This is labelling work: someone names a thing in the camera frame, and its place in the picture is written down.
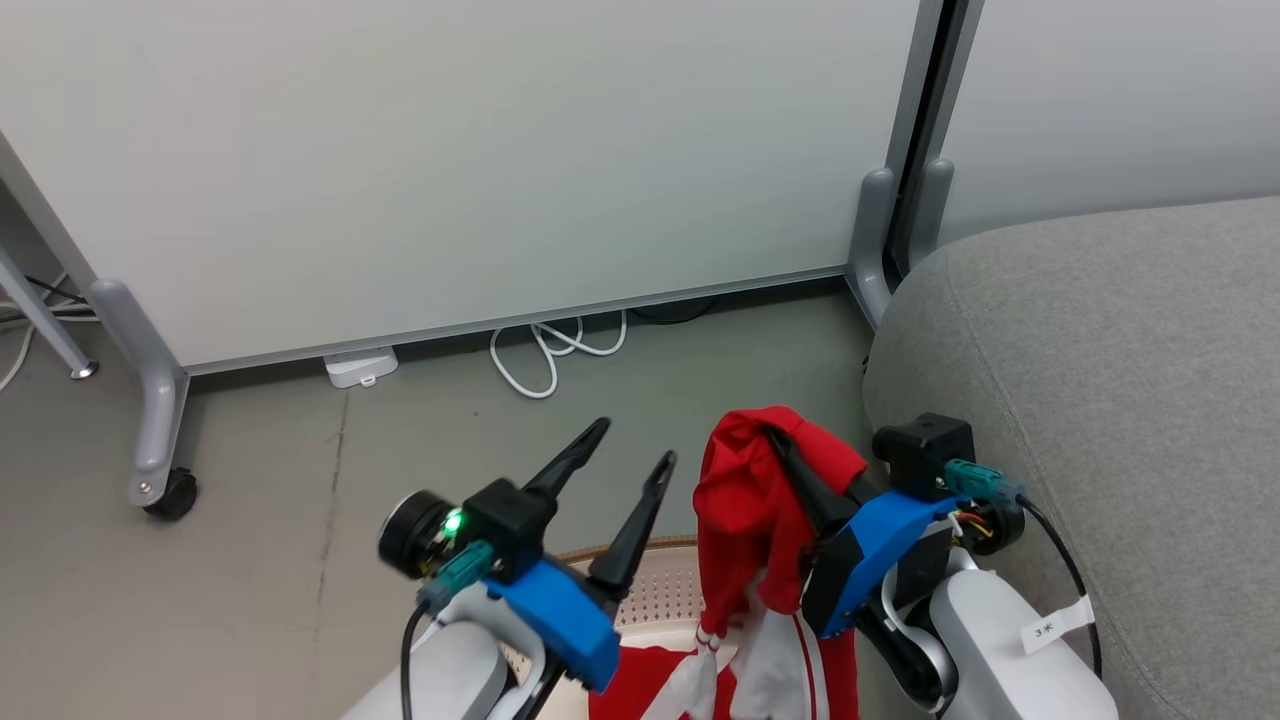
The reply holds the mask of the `red and white garment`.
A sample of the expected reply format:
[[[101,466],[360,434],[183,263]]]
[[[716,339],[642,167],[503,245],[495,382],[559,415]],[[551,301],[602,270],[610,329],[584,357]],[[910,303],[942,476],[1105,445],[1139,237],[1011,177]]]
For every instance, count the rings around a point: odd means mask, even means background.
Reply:
[[[692,492],[703,609],[692,648],[626,647],[589,720],[861,720],[855,641],[800,614],[817,541],[768,432],[832,491],[867,470],[849,445],[786,406],[727,413]]]

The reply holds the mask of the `narrow white partition panel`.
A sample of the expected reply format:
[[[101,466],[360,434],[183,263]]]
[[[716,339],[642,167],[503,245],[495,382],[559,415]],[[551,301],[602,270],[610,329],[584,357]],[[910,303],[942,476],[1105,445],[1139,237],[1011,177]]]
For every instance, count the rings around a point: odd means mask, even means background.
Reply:
[[[1280,195],[1280,0],[984,0],[938,241]]]

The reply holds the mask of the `white power adapter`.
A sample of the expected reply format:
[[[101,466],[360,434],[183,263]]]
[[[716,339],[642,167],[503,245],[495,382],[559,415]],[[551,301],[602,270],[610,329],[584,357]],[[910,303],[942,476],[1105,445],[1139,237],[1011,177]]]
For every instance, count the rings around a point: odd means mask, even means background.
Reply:
[[[374,386],[399,366],[392,346],[328,354],[323,363],[330,383],[338,389]]]

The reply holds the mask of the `grey fabric sofa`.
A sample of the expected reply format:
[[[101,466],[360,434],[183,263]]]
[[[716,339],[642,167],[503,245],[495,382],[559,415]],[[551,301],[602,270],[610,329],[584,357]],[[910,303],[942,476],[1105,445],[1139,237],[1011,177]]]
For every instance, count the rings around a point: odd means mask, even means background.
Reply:
[[[1280,196],[952,242],[863,382],[968,421],[1075,559],[1121,720],[1280,720]]]

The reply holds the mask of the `grey metal table leg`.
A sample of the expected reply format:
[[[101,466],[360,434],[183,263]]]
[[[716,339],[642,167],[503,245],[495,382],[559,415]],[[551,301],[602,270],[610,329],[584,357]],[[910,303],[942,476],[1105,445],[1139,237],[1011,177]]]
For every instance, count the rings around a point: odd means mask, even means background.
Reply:
[[[19,351],[19,357],[9,373],[0,380],[0,391],[5,389],[17,378],[22,364],[29,354],[29,347],[36,334],[41,334],[52,351],[68,365],[73,380],[83,380],[97,372],[99,363],[81,350],[79,345],[63,327],[55,309],[36,293],[35,287],[28,282],[26,274],[20,272],[18,264],[4,247],[0,247],[0,288],[10,297],[17,310],[29,325],[28,334],[23,340]]]

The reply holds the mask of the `wide white partition panel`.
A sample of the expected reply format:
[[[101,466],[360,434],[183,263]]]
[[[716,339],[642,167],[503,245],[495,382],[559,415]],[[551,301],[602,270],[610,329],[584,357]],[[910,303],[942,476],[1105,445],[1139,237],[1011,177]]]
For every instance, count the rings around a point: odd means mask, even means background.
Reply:
[[[0,0],[0,138],[220,372],[838,272],[920,9]]]

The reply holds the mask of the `short grey partition foot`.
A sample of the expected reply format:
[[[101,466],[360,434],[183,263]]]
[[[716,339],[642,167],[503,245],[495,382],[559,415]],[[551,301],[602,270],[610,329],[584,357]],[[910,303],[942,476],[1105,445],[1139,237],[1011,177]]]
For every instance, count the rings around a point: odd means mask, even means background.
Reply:
[[[936,158],[922,169],[905,232],[908,273],[937,249],[954,173],[955,165],[947,158]]]
[[[873,331],[890,305],[891,290],[883,252],[896,202],[897,182],[890,168],[869,172],[861,182],[845,279]]]

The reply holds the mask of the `long grey partition foot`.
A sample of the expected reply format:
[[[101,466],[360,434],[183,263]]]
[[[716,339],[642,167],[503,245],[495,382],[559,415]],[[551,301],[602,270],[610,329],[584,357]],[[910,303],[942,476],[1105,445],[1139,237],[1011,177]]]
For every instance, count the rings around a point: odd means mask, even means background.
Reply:
[[[156,512],[175,475],[175,448],[189,377],[125,283],[99,278],[87,296],[140,380],[142,413],[129,501]]]

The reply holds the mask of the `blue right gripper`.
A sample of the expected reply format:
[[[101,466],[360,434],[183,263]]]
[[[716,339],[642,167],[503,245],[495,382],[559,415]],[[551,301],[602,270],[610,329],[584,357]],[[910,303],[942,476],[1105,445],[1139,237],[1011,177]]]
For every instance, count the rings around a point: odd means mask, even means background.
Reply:
[[[850,480],[847,496],[837,493],[790,436],[768,430],[767,437],[818,539],[801,602],[803,619],[818,638],[851,628],[859,606],[878,594],[888,574],[896,579],[888,592],[895,609],[923,598],[942,580],[961,497],[927,502],[884,493],[865,471]]]

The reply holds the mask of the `cream perforated laundry basket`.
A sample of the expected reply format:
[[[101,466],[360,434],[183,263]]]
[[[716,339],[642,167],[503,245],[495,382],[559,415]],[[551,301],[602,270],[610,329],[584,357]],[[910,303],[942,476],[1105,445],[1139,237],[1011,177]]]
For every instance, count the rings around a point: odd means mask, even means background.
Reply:
[[[637,575],[627,598],[614,616],[614,628],[623,647],[663,647],[676,653],[695,648],[694,632],[701,616],[704,594],[692,536],[660,537],[645,548]],[[589,565],[604,546],[553,556],[563,565],[586,575]],[[716,653],[717,671],[723,671],[737,651],[739,630],[731,629]],[[512,646],[499,643],[515,679],[531,676],[532,662]]]

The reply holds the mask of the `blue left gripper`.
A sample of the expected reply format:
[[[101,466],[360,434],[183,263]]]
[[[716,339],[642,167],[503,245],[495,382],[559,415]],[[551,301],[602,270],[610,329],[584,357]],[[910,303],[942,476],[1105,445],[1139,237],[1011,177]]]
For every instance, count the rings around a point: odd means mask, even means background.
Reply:
[[[558,500],[570,478],[585,466],[611,428],[598,418],[561,450],[521,491],[548,501]],[[608,548],[588,568],[588,582],[607,602],[622,602],[634,583],[652,529],[663,505],[678,456],[663,454],[641,495]],[[504,600],[526,626],[588,689],[603,692],[620,666],[620,634],[613,619],[596,603],[579,575],[543,559],[511,583],[494,577],[484,585]]]

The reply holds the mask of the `black caster wheel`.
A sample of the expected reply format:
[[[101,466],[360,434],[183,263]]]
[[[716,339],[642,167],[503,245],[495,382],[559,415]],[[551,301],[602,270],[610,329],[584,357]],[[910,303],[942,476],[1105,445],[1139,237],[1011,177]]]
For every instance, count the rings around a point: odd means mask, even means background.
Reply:
[[[143,507],[151,518],[172,523],[179,521],[195,506],[200,493],[198,480],[187,468],[173,468],[164,493],[154,503]]]

